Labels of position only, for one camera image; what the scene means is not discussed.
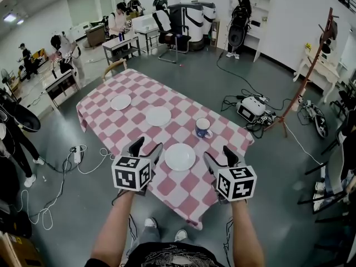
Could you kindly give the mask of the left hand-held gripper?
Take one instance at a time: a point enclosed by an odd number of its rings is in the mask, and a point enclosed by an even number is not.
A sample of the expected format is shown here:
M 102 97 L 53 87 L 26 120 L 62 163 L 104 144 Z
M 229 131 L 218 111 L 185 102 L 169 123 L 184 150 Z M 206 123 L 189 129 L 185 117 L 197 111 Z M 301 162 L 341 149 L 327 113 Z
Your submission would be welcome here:
M 140 149 L 145 138 L 126 145 L 111 165 L 113 185 L 123 191 L 133 191 L 144 196 L 149 183 L 154 177 L 153 166 L 156 166 L 163 152 L 163 143 L 157 144 L 148 156 L 140 156 Z

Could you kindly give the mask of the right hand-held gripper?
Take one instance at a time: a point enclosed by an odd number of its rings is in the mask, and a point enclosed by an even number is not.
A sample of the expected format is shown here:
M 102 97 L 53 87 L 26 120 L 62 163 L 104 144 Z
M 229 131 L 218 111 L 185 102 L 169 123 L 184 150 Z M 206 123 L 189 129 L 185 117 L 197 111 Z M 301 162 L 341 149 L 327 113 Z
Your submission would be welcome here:
M 257 175 L 252 166 L 240 161 L 239 157 L 226 145 L 223 153 L 228 165 L 220 168 L 220 164 L 208 153 L 203 159 L 209 173 L 216 179 L 216 190 L 228 202 L 247 200 L 254 195 Z

